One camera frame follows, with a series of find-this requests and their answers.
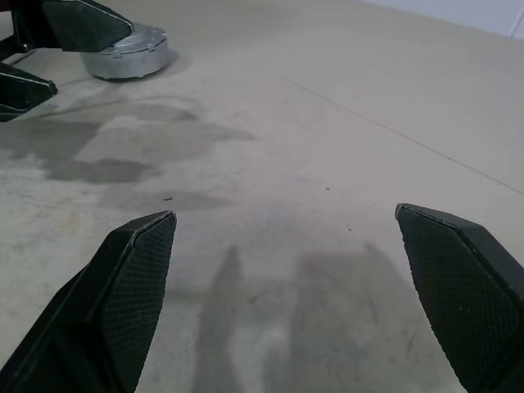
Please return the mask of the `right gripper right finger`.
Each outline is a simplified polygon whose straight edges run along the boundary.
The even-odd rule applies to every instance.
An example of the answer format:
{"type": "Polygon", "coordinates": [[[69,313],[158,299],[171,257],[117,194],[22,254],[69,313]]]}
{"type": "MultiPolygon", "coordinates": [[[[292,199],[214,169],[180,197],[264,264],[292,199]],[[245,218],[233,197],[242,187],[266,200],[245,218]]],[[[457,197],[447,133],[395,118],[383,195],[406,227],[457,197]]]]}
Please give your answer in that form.
{"type": "Polygon", "coordinates": [[[480,224],[399,204],[413,284],[468,392],[523,390],[523,267],[480,224]]]}

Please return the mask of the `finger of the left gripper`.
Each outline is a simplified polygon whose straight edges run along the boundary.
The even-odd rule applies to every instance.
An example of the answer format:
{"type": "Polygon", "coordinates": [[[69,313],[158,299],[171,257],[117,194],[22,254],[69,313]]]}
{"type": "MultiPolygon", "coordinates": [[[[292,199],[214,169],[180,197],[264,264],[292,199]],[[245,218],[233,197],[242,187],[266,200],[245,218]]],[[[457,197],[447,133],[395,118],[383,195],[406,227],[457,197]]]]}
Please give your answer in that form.
{"type": "Polygon", "coordinates": [[[56,85],[36,75],[1,64],[1,121],[27,113],[56,95],[56,85]]]}
{"type": "Polygon", "coordinates": [[[130,20],[95,1],[43,1],[42,8],[65,52],[101,52],[133,32],[130,20]]]}

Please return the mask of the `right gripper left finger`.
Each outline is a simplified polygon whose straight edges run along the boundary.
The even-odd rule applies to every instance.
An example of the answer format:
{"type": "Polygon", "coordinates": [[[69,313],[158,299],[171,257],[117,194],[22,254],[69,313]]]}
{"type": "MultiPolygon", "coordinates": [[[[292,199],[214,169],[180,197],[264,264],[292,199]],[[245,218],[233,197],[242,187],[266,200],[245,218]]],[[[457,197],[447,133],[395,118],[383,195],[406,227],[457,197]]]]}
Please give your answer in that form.
{"type": "Polygon", "coordinates": [[[1,370],[3,392],[133,392],[165,297],[176,214],[111,231],[1,370]]]}

